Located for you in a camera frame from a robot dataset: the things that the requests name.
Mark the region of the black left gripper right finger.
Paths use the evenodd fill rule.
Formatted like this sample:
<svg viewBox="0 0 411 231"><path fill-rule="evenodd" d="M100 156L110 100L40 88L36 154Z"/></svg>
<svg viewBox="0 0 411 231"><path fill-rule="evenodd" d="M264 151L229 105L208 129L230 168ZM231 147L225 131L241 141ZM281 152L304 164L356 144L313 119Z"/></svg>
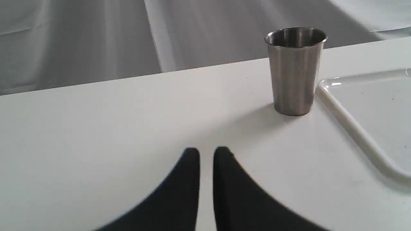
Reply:
<svg viewBox="0 0 411 231"><path fill-rule="evenodd" d="M228 147L213 159L213 204L218 231L323 231L266 193Z"/></svg>

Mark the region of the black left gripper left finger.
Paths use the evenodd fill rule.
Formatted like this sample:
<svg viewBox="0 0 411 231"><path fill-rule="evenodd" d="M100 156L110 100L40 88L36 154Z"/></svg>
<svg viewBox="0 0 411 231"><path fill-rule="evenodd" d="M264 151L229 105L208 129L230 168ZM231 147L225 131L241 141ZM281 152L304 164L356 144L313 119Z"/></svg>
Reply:
<svg viewBox="0 0 411 231"><path fill-rule="evenodd" d="M186 148L173 170L139 205L100 231L194 231L199 190L200 153Z"/></svg>

